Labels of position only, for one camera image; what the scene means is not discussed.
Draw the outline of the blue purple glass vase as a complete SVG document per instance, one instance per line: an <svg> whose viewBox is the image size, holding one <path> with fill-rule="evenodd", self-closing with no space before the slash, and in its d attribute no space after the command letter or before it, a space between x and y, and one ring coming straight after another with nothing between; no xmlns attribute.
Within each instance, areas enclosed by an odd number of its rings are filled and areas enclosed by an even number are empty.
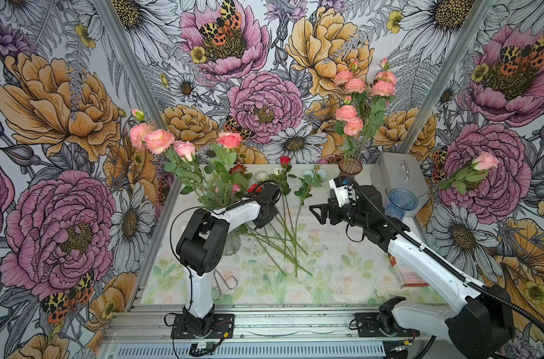
<svg viewBox="0 0 544 359"><path fill-rule="evenodd" d="M413 211L417 205L418 199L411 191L404 188L395 188L388 194L385 214L388 217L403 221L405 215Z"/></svg>

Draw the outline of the pink rose stem bunch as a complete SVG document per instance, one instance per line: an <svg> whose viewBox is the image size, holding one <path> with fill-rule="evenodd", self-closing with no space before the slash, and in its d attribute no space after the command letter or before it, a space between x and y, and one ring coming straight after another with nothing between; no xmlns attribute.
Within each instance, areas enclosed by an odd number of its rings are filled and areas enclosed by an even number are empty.
<svg viewBox="0 0 544 359"><path fill-rule="evenodd" d="M181 194L200 194L203 184L198 174L199 162L196 148L191 142L176 140L173 133L156 129L140 109L131 110L136 124L129 131L130 141L135 149L145 149L160 160L164 173L172 174L182 182Z"/></svg>

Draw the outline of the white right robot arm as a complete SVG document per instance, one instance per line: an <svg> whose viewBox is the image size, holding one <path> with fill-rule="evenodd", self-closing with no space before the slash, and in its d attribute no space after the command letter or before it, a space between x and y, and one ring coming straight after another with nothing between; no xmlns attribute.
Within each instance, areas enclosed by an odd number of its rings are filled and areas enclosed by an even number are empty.
<svg viewBox="0 0 544 359"><path fill-rule="evenodd" d="M381 194L350 177L331 179L327 203L310 206L320 224L358 227L363 239L409 266L445 300L444 307L419 305L396 296L379 307L380 330L393 336L420 331L451 342L466 358L493 358L514 338L509 296L460 271L417 238L406 224L383 211Z"/></svg>

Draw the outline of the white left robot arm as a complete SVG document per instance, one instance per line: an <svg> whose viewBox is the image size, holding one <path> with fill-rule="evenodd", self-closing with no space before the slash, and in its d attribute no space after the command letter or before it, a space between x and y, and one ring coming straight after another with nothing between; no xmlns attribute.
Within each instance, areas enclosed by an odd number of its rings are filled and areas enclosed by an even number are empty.
<svg viewBox="0 0 544 359"><path fill-rule="evenodd" d="M176 256L190 275L190 299L186 314L204 320L214 311L211 272L224 255L230 232L249 222L257 229L278 214L282 195L279 183L264 181L253 186L247 197L222 209L196 209L176 245Z"/></svg>

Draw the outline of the dark pink glass vase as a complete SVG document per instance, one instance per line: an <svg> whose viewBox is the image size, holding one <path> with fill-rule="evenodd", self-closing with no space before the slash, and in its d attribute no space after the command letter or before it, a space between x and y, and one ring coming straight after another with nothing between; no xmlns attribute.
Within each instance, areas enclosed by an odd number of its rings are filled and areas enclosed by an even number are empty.
<svg viewBox="0 0 544 359"><path fill-rule="evenodd" d="M358 159L346 158L338 163L339 176L355 178L363 170L363 164Z"/></svg>

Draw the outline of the pink flower stems on table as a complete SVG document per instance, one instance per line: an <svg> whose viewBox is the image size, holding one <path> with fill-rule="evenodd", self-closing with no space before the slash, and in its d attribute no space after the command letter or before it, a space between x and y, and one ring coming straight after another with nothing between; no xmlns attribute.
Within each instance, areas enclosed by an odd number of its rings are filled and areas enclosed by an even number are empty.
<svg viewBox="0 0 544 359"><path fill-rule="evenodd" d="M308 252L300 244L298 231L303 225L302 212L306 201L312 197L312 190L321 188L325 182L327 172L320 165L295 174L290 157L282 156L278 168L271 174L260 175L247 190L248 197L268 193L272 202L269 207L261 206L265 215L271 218L270 224L264 226L264 233L248 230L249 236L257 239L264 249L271 248L282 254L283 259L294 266L295 276L299 272L311 275L300 263Z"/></svg>

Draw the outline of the grey metal box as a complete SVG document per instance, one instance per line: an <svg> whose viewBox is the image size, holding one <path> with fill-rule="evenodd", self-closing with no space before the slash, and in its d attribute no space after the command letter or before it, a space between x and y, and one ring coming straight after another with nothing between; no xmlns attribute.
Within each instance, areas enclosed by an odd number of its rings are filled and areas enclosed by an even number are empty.
<svg viewBox="0 0 544 359"><path fill-rule="evenodd" d="M388 194L395 188L411 191L418 199L418 205L408 212L405 217L412 218L418 214L430 200L430 189L421 172L417 159L409 154L382 153L378 164L383 175L384 192L388 204Z"/></svg>

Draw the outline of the floral table mat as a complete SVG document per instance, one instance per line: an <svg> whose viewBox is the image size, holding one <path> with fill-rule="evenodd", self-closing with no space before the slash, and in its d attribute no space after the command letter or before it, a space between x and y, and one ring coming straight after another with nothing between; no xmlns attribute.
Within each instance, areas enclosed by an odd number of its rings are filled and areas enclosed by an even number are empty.
<svg viewBox="0 0 544 359"><path fill-rule="evenodd" d="M236 276L235 291L212 290L217 305L245 306L329 306L377 305L403 290L388 257L368 241L360 242L360 231L321 227L302 214L298 231L300 244L308 255L300 260L307 275L294 275L294 266L282 254L264 249L247 233L230 237L232 248L225 250L214 277Z"/></svg>

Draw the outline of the red small box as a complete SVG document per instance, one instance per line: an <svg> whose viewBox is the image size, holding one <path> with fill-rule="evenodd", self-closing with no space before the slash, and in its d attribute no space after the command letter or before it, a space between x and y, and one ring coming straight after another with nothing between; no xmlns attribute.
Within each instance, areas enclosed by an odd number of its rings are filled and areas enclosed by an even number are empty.
<svg viewBox="0 0 544 359"><path fill-rule="evenodd" d="M429 283L418 275L413 269L399 266L397 269L401 287L428 287Z"/></svg>

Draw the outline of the metal scissors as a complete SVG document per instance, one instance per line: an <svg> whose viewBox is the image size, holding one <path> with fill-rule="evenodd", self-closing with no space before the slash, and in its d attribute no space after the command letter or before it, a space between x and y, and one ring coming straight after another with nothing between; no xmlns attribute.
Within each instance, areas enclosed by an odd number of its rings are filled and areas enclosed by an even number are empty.
<svg viewBox="0 0 544 359"><path fill-rule="evenodd" d="M238 280L234 275L228 275L224 277L220 273L213 275L214 277L214 286L213 290L217 290L219 293L222 293L223 289L228 291L235 291L238 288Z"/></svg>

